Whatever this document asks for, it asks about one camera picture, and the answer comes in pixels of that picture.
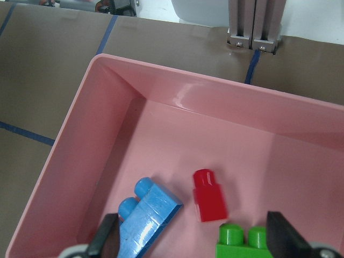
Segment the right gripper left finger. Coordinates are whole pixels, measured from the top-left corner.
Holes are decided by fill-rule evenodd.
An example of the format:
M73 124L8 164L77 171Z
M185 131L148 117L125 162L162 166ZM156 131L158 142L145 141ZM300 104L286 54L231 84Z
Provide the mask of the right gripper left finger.
M74 245L59 257L117 257L120 249L120 225L117 213L108 213L89 244Z

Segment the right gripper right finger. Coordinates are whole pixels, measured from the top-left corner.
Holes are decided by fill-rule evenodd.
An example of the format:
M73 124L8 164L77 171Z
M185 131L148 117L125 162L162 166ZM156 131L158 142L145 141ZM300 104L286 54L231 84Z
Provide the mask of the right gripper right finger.
M272 257L343 257L331 247L311 245L278 211L267 212L267 247Z

